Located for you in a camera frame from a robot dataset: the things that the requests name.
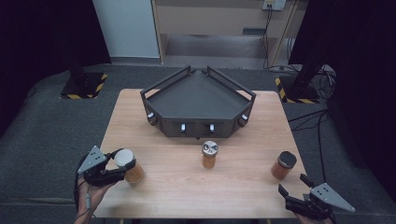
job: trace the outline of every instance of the human wrist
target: human wrist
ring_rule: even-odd
[[[91,211],[87,210],[86,208],[85,210],[83,210],[82,208],[78,209],[75,224],[88,224],[91,221],[91,216]]]

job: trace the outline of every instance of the black cable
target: black cable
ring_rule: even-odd
[[[288,68],[288,69],[290,69],[289,71],[274,71],[274,70],[271,70],[271,68]],[[296,73],[296,71],[294,71],[291,67],[288,67],[288,66],[284,66],[284,65],[275,65],[275,66],[269,66],[269,67],[266,67],[266,68],[264,68],[265,70],[268,70],[268,71],[270,71],[270,72],[273,72],[273,73],[283,73],[283,74],[290,74],[290,75],[297,75],[297,73]]]
[[[269,51],[269,46],[268,46],[268,26],[270,24],[271,18],[272,18],[272,5],[268,6],[268,14],[267,14],[267,23],[265,24],[265,33],[264,36],[262,37],[262,44],[264,46],[264,51],[265,51],[265,60],[264,60],[264,64],[262,65],[262,67],[264,69],[266,69],[266,67],[269,67],[269,60],[268,60],[268,51]]]
[[[3,198],[0,203],[50,203],[50,204],[73,204],[73,200],[64,198]]]
[[[79,185],[78,185],[78,189],[79,189],[79,187],[82,185],[82,184],[84,184],[85,183],[85,180],[84,181],[82,181]]]
[[[332,213],[330,214],[329,219],[332,221],[332,224],[337,224],[337,221],[335,220],[335,215],[334,212],[332,211]]]
[[[79,163],[78,163],[78,167],[77,167],[77,169],[76,169],[76,176],[75,176],[75,188],[74,188],[74,191],[73,191],[73,199],[74,199],[74,201],[75,201],[75,205],[76,205],[76,210],[78,211],[78,198],[79,198],[79,191],[78,191],[78,188],[81,186],[81,184],[79,185],[78,184],[78,169],[79,169],[79,167],[81,166],[81,164],[85,161],[85,159],[88,157],[88,155],[89,155],[89,152],[85,155],[85,156],[83,156],[82,158],[81,158],[81,160],[79,161]]]
[[[292,44],[291,44],[291,42],[292,42],[292,39],[291,38],[289,38],[288,39],[288,45],[287,45],[287,59],[288,59],[288,63],[289,63],[289,61],[290,61],[290,55],[291,55],[291,52],[292,52]],[[290,65],[290,67],[291,67],[291,69],[292,70],[294,70],[295,72],[300,72],[297,68],[295,68],[292,64],[290,64],[289,63],[289,65]]]
[[[319,153],[320,153],[320,164],[321,164],[321,169],[322,169],[322,175],[323,175],[323,183],[326,183],[326,173],[324,171],[324,164],[323,164],[323,152],[321,148],[321,139],[320,139],[320,122],[326,113],[323,113],[320,115],[319,122],[318,122],[318,144],[319,144]]]
[[[29,99],[30,97],[34,96],[35,93],[37,92],[37,89],[33,87],[27,94],[26,99]]]
[[[315,124],[315,125],[312,126],[312,127],[307,127],[307,128],[301,128],[301,129],[299,129],[299,127],[303,126],[303,125],[304,125],[305,123],[307,123],[309,120],[315,119],[315,118],[317,118],[317,117],[319,117],[319,116],[321,116],[321,115],[315,115],[313,118],[307,119],[306,121],[304,121],[303,123],[301,123],[301,124],[299,124],[297,127],[295,127],[294,129],[292,129],[292,131],[293,131],[293,132],[298,132],[298,131],[302,131],[302,130],[308,130],[308,129],[316,128],[316,127],[318,126],[318,123]]]
[[[314,115],[314,114],[318,114],[318,113],[324,112],[324,111],[327,111],[327,109],[322,109],[322,110],[319,110],[319,111],[316,111],[316,112],[313,112],[313,113],[310,113],[310,114],[306,114],[306,115],[300,116],[300,117],[295,118],[295,119],[289,119],[288,122],[293,122],[293,121],[295,121],[297,119],[303,119],[303,118],[306,118],[308,116],[311,116],[311,115]]]
[[[329,100],[332,97],[332,93],[334,91],[335,80],[332,76],[330,76],[329,72],[322,68],[322,71],[319,72],[321,76],[318,84],[319,88],[317,89],[318,95],[325,100]]]
[[[79,214],[79,215],[76,217],[75,222],[77,221],[77,219],[79,219],[80,217],[84,216],[84,215],[87,214],[88,212],[89,212],[89,210],[87,209],[85,212]]]

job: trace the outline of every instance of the wall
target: wall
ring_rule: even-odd
[[[151,1],[93,0],[110,57],[160,58]]]
[[[267,11],[262,0],[157,0],[161,34],[243,35],[244,27],[264,28]],[[279,37],[290,14],[291,1],[285,9],[274,11],[268,35]]]

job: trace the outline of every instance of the cabinet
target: cabinet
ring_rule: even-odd
[[[110,57],[159,58],[149,0],[93,0]]]
[[[268,11],[262,10],[262,0],[152,2],[162,58],[166,52],[169,35],[242,36],[244,28],[265,28],[268,18]],[[275,63],[284,38],[296,36],[306,5],[307,0],[288,0],[282,11],[273,11],[268,27],[270,64]]]

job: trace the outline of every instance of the cylindrical container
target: cylindrical container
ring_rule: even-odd
[[[130,149],[122,149],[114,157],[114,161],[119,167],[125,166],[132,160],[134,160],[134,153]],[[134,167],[125,173],[125,180],[129,183],[139,182],[143,177],[143,173],[142,166],[136,161]]]
[[[213,141],[204,142],[202,145],[202,165],[206,169],[215,167],[216,155],[219,152],[218,144]]]
[[[276,179],[282,180],[291,171],[296,162],[297,159],[293,154],[289,151],[283,151],[272,166],[271,173]]]

